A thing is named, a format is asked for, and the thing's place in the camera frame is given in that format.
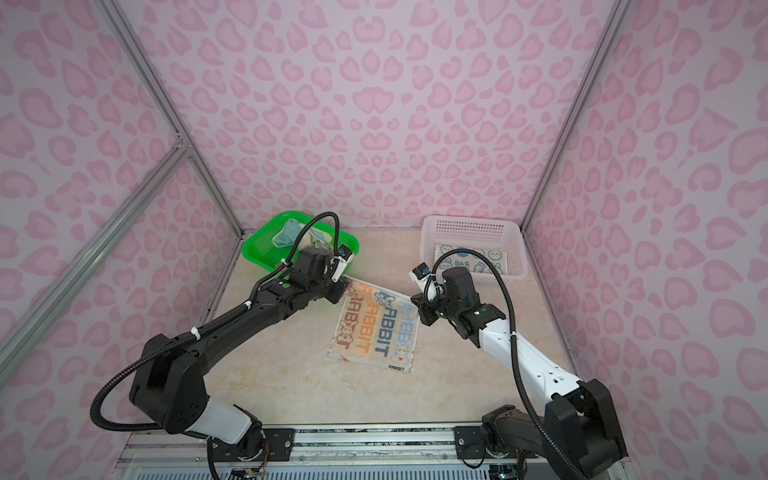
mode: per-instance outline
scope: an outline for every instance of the crumpled fabric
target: crumpled fabric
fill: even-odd
[[[286,220],[283,229],[272,237],[272,245],[277,248],[291,247],[305,225],[306,223],[300,223],[295,218]],[[333,235],[330,233],[322,232],[316,228],[310,228],[308,233],[309,235],[304,235],[304,238],[299,242],[299,250],[307,247],[324,248],[326,250],[333,248]]]

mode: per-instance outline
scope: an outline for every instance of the folded cloth in basket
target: folded cloth in basket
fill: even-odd
[[[501,275],[507,274],[507,253],[500,250],[477,248],[477,247],[460,247],[459,245],[435,245],[435,262],[444,253],[450,252],[456,248],[469,248],[477,253],[485,256],[493,263],[496,270]],[[469,253],[454,253],[450,257],[444,259],[438,268],[440,270],[446,270],[454,266],[464,266],[470,272],[475,273],[490,273],[491,269],[485,265],[485,262],[478,257],[470,255]]]
[[[277,248],[290,247],[293,245],[293,242],[296,241],[296,237],[299,236],[301,229],[304,227],[304,223],[300,223],[295,218],[289,218],[283,225],[283,229],[277,235],[272,237],[272,245]],[[316,228],[310,228],[309,235],[304,234],[304,237],[299,242],[299,249],[301,250],[312,246],[332,250],[333,236],[330,233],[321,232]]]

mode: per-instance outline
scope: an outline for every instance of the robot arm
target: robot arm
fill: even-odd
[[[422,263],[411,278],[424,293],[411,297],[422,323],[432,325],[445,318],[463,339],[470,339],[499,362],[512,369],[511,335],[506,315],[491,304],[481,303],[472,275],[464,267],[443,272],[443,285],[429,282],[429,268]],[[520,333],[518,363],[523,383],[543,407],[544,426],[550,436],[588,478],[598,475],[627,454],[611,394],[598,380],[581,381],[564,371]],[[568,469],[556,455],[526,412],[506,405],[483,416],[486,448],[501,454],[523,449],[545,457],[555,473],[569,478]]]
[[[188,346],[140,366],[129,393],[131,402],[168,433],[214,437],[235,445],[240,458],[254,457],[263,443],[261,422],[240,407],[209,397],[203,375],[251,336],[288,318],[310,301],[326,298],[338,303],[349,285],[341,273],[353,256],[345,246],[339,248],[337,257],[327,250],[301,250],[295,264],[264,283],[245,302],[249,309],[244,313]],[[144,345],[142,356],[180,337],[157,335]]]

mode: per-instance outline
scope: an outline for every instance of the white basket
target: white basket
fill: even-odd
[[[520,227],[507,220],[486,218],[447,217],[431,215],[422,225],[422,244],[419,255],[429,268],[435,264],[435,245],[460,245],[467,248],[495,249],[506,253],[505,283],[524,280],[528,276],[528,259]],[[496,284],[492,273],[471,272],[476,283]],[[438,270],[442,282],[442,270]]]

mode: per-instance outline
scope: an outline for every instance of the metal track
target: metal track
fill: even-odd
[[[456,457],[452,429],[456,426],[477,425],[479,423],[467,422],[265,425],[265,428],[296,430],[290,460],[271,462],[268,475],[272,476],[266,478],[274,480],[488,478],[488,465],[515,463],[516,459],[498,459],[489,455],[485,459],[484,468],[471,470],[465,467]],[[204,440],[183,435],[168,435],[165,432],[137,432],[128,440],[118,460],[113,478],[125,480],[208,478],[206,462]],[[216,465],[220,475],[225,475],[232,468],[258,466],[258,464],[251,465],[247,462],[222,462]],[[530,458],[528,470],[529,478],[557,478],[543,458]],[[171,472],[175,475],[192,476],[164,476]]]
[[[162,190],[184,158],[189,158],[187,145],[177,144],[152,171],[143,184],[123,202],[91,242],[71,261],[69,268],[40,300],[0,349],[0,388],[21,366],[27,356],[58,320],[61,312],[83,289],[91,276],[131,229],[144,209]]]

